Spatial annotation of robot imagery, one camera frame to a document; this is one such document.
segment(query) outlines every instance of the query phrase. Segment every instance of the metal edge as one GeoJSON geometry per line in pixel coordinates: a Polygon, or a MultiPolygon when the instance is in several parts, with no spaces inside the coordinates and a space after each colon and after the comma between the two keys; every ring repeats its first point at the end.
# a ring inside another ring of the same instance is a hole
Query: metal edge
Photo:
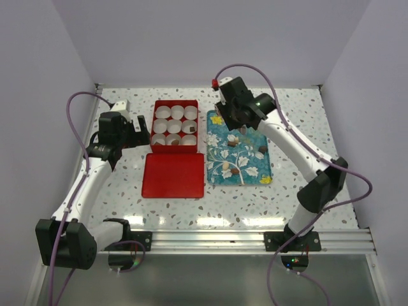
{"type": "Polygon", "coordinates": [[[388,295],[385,281],[378,265],[377,256],[375,254],[369,254],[366,255],[366,259],[380,306],[391,306],[391,298],[388,295]]]}
{"type": "MultiPolygon", "coordinates": [[[[263,231],[250,230],[152,230],[153,241],[149,254],[214,254],[267,255],[263,231]]],[[[375,254],[371,233],[365,229],[322,230],[319,232],[322,251],[327,254],[375,254]]]]}
{"type": "MultiPolygon", "coordinates": [[[[110,84],[96,84],[98,88],[101,89],[124,89],[124,88],[130,88],[130,89],[144,89],[144,88],[165,88],[165,89],[171,89],[171,88],[208,88],[210,89],[211,86],[209,86],[209,83],[203,83],[203,84],[191,84],[191,85],[175,85],[175,84],[169,84],[169,85],[129,85],[129,86],[118,86],[118,85],[110,85],[110,84]]],[[[252,89],[267,89],[265,85],[252,85],[252,89]]],[[[288,86],[277,86],[275,87],[276,89],[298,89],[299,87],[288,87],[288,86]]],[[[317,89],[319,90],[318,85],[303,85],[302,89],[317,89]]]]}
{"type": "Polygon", "coordinates": [[[45,274],[47,267],[43,265],[41,258],[37,262],[37,267],[34,271],[33,278],[31,279],[30,288],[28,294],[25,297],[24,306],[33,306],[38,304],[38,298],[40,297],[41,289],[45,280],[45,274]]]}
{"type": "MultiPolygon", "coordinates": [[[[95,93],[96,94],[101,94],[102,93],[102,89],[99,88],[98,84],[95,84],[96,88],[95,88],[95,93]]],[[[85,133],[82,137],[82,140],[87,143],[89,141],[89,138],[91,137],[91,130],[92,130],[92,123],[95,117],[95,114],[98,110],[98,99],[94,98],[93,99],[93,107],[92,110],[89,114],[88,117],[88,124],[87,127],[85,129],[85,133]]],[[[75,170],[72,174],[71,180],[69,182],[69,187],[67,192],[69,191],[69,189],[71,188],[71,186],[74,184],[74,181],[78,175],[78,172],[80,170],[81,167],[81,160],[82,160],[82,151],[80,150],[80,152],[78,153],[78,157],[76,159],[75,162],[75,170]]],[[[33,306],[33,305],[37,305],[38,304],[38,299],[40,298],[40,293],[41,293],[41,289],[43,287],[44,284],[44,280],[45,280],[45,275],[47,273],[47,269],[48,267],[45,266],[41,260],[41,257],[38,256],[38,263],[37,263],[37,267],[34,271],[34,275],[33,278],[31,279],[31,284],[28,290],[28,294],[26,296],[25,302],[24,302],[24,306],[33,306]]]]}

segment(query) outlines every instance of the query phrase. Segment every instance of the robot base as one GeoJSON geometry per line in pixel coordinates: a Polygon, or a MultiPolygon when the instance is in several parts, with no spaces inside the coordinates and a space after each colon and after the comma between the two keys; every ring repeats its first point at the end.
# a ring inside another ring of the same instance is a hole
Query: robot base
{"type": "MultiPolygon", "coordinates": [[[[286,231],[266,231],[263,233],[263,240],[265,243],[265,250],[267,252],[275,252],[282,244],[288,241],[292,235],[286,231]]],[[[287,247],[281,252],[302,252],[308,248],[309,251],[319,252],[321,251],[321,244],[319,233],[316,231],[310,231],[302,237],[298,237],[293,240],[287,247]]]]}

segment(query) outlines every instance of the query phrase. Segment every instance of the black mounting bracket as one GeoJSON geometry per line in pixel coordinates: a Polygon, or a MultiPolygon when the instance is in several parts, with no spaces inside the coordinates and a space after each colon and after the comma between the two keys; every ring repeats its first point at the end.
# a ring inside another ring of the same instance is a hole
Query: black mounting bracket
{"type": "MultiPolygon", "coordinates": [[[[146,249],[146,252],[150,252],[152,247],[152,237],[153,233],[151,231],[131,231],[129,234],[129,238],[126,240],[134,240],[143,244],[146,249]]],[[[104,251],[130,251],[131,244],[122,244],[122,245],[114,245],[108,246],[104,251]]]]}
{"type": "MultiPolygon", "coordinates": [[[[275,252],[287,240],[288,236],[284,231],[266,231],[263,233],[266,252],[275,252]]],[[[310,231],[305,236],[296,238],[282,250],[282,253],[302,252],[305,251],[308,246],[311,252],[321,251],[318,232],[310,231]]]]}

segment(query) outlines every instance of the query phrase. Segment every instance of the gray floor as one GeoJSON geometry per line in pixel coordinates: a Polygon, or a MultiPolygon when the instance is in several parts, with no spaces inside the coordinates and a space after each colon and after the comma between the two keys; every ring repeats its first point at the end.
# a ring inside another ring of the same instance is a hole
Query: gray floor
{"type": "MultiPolygon", "coordinates": [[[[136,271],[108,273],[107,257],[98,256],[88,271],[78,270],[60,302],[65,305],[271,305],[266,289],[270,256],[147,256],[136,271]]],[[[326,305],[313,283],[287,274],[277,261],[272,287],[280,306],[326,305]]],[[[68,273],[58,268],[55,293],[68,273]]],[[[314,256],[307,273],[326,288],[333,306],[376,306],[365,256],[314,256]]],[[[38,305],[47,304],[46,285],[38,305]]]]}

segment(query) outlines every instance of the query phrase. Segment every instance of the white paper cup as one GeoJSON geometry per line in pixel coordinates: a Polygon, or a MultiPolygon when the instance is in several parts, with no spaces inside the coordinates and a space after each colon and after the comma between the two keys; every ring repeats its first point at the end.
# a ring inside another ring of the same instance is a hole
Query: white paper cup
{"type": "Polygon", "coordinates": [[[170,107],[168,106],[165,106],[165,105],[159,106],[156,110],[156,118],[158,119],[165,119],[165,118],[170,117],[170,115],[171,115],[171,110],[170,110],[170,107]]]}
{"type": "Polygon", "coordinates": [[[184,116],[184,107],[181,105],[175,105],[171,108],[171,117],[176,120],[180,120],[184,116]]]}
{"type": "Polygon", "coordinates": [[[164,134],[154,134],[152,136],[152,145],[156,143],[160,143],[161,145],[166,145],[166,137],[164,134]]]}
{"type": "Polygon", "coordinates": [[[167,122],[167,132],[171,134],[177,134],[180,131],[181,131],[181,121],[172,119],[167,122]]]}
{"type": "Polygon", "coordinates": [[[166,144],[172,145],[171,143],[175,140],[178,140],[178,145],[181,143],[181,137],[178,134],[170,134],[166,137],[166,144]]]}
{"type": "Polygon", "coordinates": [[[196,120],[197,119],[197,108],[195,106],[187,106],[184,109],[184,117],[188,120],[196,120]]]}
{"type": "Polygon", "coordinates": [[[197,137],[195,137],[194,135],[185,135],[185,137],[181,139],[181,144],[182,145],[196,145],[197,137]]]}
{"type": "Polygon", "coordinates": [[[167,130],[166,119],[156,119],[153,123],[153,131],[156,134],[163,134],[167,130]]]}
{"type": "Polygon", "coordinates": [[[197,122],[192,120],[186,120],[181,125],[181,130],[185,134],[194,134],[197,131],[197,122]]]}

